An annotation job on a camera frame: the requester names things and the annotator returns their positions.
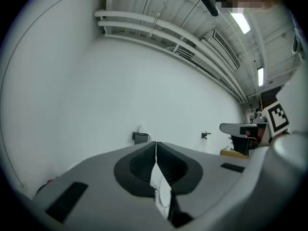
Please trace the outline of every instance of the ceiling light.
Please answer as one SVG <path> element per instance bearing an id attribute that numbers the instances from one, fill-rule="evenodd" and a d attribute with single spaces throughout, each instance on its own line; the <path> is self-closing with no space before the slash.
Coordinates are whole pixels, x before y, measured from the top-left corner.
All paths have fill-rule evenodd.
<path id="1" fill-rule="evenodd" d="M 258 78 L 259 78 L 259 86 L 263 86 L 263 80 L 264 80 L 264 68 L 258 68 Z"/>
<path id="2" fill-rule="evenodd" d="M 231 13 L 244 34 L 250 31 L 250 26 L 242 13 Z"/>

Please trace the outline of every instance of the white ceiling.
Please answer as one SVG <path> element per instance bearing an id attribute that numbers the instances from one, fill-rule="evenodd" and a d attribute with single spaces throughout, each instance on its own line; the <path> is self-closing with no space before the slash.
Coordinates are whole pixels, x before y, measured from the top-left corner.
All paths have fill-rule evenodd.
<path id="1" fill-rule="evenodd" d="M 284 72 L 299 65 L 299 57 L 291 52 L 294 26 L 289 12 L 282 6 L 262 12 L 245 13 L 252 28 L 245 35 L 226 9 L 220 8 L 219 16 L 212 17 L 200 0 L 107 0 L 106 10 L 133 12 L 151 17 L 157 17 L 160 13 L 160 20 L 180 26 L 199 39 L 212 29 L 218 30 L 238 53 L 241 68 L 233 72 L 233 75 L 246 96 L 285 83 L 295 70 Z M 255 18 L 256 23 L 252 23 L 251 16 Z M 136 19 L 113 18 L 114 20 L 152 26 L 150 23 Z M 155 26 L 155 29 L 177 37 L 168 29 L 159 26 Z M 145 32 L 128 28 L 113 27 L 112 32 L 150 38 Z M 152 35 L 151 39 L 163 47 L 176 45 L 156 35 Z M 266 69 L 265 80 L 267 81 L 264 86 L 259 87 L 257 69 L 261 66 Z"/>

